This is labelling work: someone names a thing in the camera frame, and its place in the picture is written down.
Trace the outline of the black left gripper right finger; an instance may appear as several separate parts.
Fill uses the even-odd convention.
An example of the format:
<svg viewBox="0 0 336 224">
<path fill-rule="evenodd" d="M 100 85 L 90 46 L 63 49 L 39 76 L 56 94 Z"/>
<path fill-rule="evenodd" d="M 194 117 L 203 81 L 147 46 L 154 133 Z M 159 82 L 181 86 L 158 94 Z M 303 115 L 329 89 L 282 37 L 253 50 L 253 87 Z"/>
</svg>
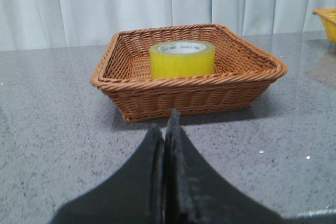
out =
<svg viewBox="0 0 336 224">
<path fill-rule="evenodd" d="M 173 110 L 166 129 L 166 223 L 283 223 L 276 212 L 232 186 L 201 156 Z"/>
</svg>

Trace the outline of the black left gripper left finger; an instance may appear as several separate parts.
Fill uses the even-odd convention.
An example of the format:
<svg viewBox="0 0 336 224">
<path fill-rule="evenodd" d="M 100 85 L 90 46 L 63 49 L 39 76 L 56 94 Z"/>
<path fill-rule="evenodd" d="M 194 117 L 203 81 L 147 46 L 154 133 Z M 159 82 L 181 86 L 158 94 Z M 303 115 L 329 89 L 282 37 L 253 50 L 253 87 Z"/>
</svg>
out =
<svg viewBox="0 0 336 224">
<path fill-rule="evenodd" d="M 51 223 L 162 223 L 164 140 L 157 125 L 105 182 L 64 204 Z"/>
</svg>

